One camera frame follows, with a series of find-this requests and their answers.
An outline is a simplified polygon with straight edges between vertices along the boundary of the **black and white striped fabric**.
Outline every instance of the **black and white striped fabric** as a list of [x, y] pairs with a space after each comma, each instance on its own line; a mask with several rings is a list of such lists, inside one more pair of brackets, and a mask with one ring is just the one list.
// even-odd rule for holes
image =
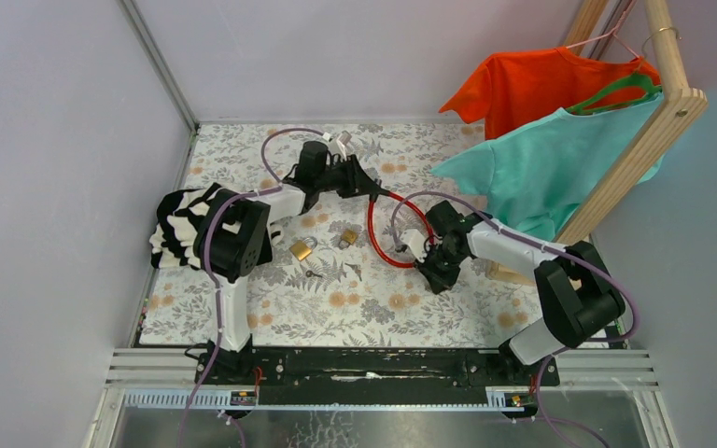
[[149, 237], [152, 266], [202, 268], [193, 254], [193, 242], [220, 189], [221, 185], [214, 183], [208, 189], [180, 189], [163, 197], [156, 212], [158, 225]]

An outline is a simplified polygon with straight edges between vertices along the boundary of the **red coiled cable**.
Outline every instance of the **red coiled cable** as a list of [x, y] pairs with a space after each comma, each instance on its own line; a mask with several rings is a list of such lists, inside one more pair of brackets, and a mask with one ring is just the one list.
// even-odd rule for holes
[[[404, 199], [402, 196], [396, 193], [389, 192], [388, 197], [391, 199], [394, 199], [395, 201], [402, 202]], [[431, 238], [433, 236], [432, 228], [428, 224], [428, 220], [425, 217], [425, 214], [422, 213], [421, 210], [419, 210], [419, 207], [411, 203], [410, 201], [405, 203], [405, 205], [408, 206], [411, 210], [414, 211], [421, 219], [422, 222], [425, 223], [425, 227], [428, 229], [428, 236]], [[370, 243], [373, 244], [373, 247], [375, 249], [375, 252], [378, 253], [378, 256], [380, 256], [381, 259], [383, 259], [386, 263], [395, 266], [397, 268], [403, 268], [403, 269], [411, 269], [414, 267], [413, 263], [403, 263], [402, 261], [397, 261], [395, 259], [392, 259], [389, 255], [386, 254], [386, 252], [381, 249], [381, 246], [378, 244], [378, 240], [375, 239], [375, 228], [373, 225], [373, 212], [375, 210], [375, 201], [370, 199], [370, 205], [367, 208], [367, 233], [370, 235]]]

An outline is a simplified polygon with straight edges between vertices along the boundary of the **wooden rack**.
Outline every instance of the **wooden rack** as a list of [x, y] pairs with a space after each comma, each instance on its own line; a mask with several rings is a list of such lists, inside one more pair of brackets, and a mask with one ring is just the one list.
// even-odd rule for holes
[[[583, 0], [565, 46], [590, 36], [607, 2]], [[559, 243], [570, 245], [586, 238], [708, 107], [705, 93], [690, 87], [686, 79], [678, 49], [679, 35], [669, 16], [667, 0], [642, 0], [642, 3], [647, 10], [649, 38], [653, 42], [664, 101], [556, 236]], [[527, 283], [525, 277], [503, 266], [491, 266], [489, 274], [499, 280]]]

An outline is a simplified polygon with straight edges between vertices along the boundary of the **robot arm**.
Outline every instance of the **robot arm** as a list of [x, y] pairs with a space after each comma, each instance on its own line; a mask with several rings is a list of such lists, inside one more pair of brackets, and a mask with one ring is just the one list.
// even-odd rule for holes
[[[246, 278], [255, 266], [273, 259], [272, 231], [268, 224], [283, 217], [306, 213], [315, 206], [319, 194], [328, 191], [335, 191], [342, 198], [387, 193], [361, 169], [355, 155], [335, 156], [329, 146], [310, 141], [303, 144], [299, 162], [293, 172], [284, 178], [280, 191], [238, 200], [221, 216], [210, 245], [210, 262], [221, 283], [220, 309], [224, 328], [220, 348], [224, 349], [224, 365], [240, 365], [240, 353], [250, 349], [251, 330], [246, 322]], [[204, 236], [215, 213], [236, 194], [221, 189], [210, 204], [193, 244], [194, 255], [200, 259], [204, 253]], [[212, 305], [212, 312], [215, 316], [215, 304]], [[217, 320], [213, 318], [212, 321], [211, 340], [216, 341]]]
[[[434, 293], [455, 284], [460, 263], [469, 257], [496, 261], [535, 281], [542, 318], [499, 347], [517, 369], [525, 369], [562, 347], [577, 347], [626, 309], [619, 292], [602, 278], [501, 234], [476, 215], [462, 216], [446, 201], [435, 205], [426, 216], [441, 239], [439, 243], [427, 245], [420, 232], [411, 230], [405, 231], [401, 239], [405, 249], [416, 257], [415, 267]], [[542, 243], [564, 249], [607, 272], [589, 243], [572, 246]], [[574, 288], [571, 279], [580, 281], [580, 287]]]

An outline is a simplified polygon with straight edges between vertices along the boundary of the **orange t-shirt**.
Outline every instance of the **orange t-shirt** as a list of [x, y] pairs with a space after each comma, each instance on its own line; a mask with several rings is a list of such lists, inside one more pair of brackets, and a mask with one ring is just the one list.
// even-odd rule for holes
[[[474, 70], [439, 112], [454, 110], [463, 121], [485, 118], [485, 138], [500, 137], [541, 119], [559, 107], [591, 98], [621, 77], [633, 73], [641, 58], [629, 63], [604, 63], [576, 56], [569, 49], [537, 49], [490, 55]], [[655, 85], [658, 72], [647, 62], [640, 72]], [[642, 96], [639, 89], [623, 89], [594, 106], [613, 105]]]

